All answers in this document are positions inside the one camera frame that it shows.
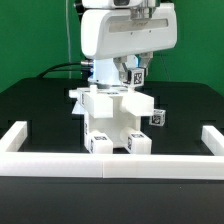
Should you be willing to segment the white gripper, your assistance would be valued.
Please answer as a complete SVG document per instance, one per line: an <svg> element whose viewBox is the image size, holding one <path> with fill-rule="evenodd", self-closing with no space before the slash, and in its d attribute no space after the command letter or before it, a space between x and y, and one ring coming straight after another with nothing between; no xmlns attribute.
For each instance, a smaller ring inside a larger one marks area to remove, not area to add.
<svg viewBox="0 0 224 224"><path fill-rule="evenodd" d="M114 58L119 80L128 82L128 55L140 54L148 75L152 51L173 48L177 19L173 3L153 0L82 0L81 49L94 60Z"/></svg>

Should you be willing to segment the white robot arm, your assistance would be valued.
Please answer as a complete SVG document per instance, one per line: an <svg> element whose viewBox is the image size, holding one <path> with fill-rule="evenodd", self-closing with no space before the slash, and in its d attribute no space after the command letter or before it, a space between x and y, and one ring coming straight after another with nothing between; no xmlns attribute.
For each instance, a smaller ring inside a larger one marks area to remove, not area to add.
<svg viewBox="0 0 224 224"><path fill-rule="evenodd" d="M153 53L177 42L172 2L75 0L81 50L93 62L91 83L142 86Z"/></svg>

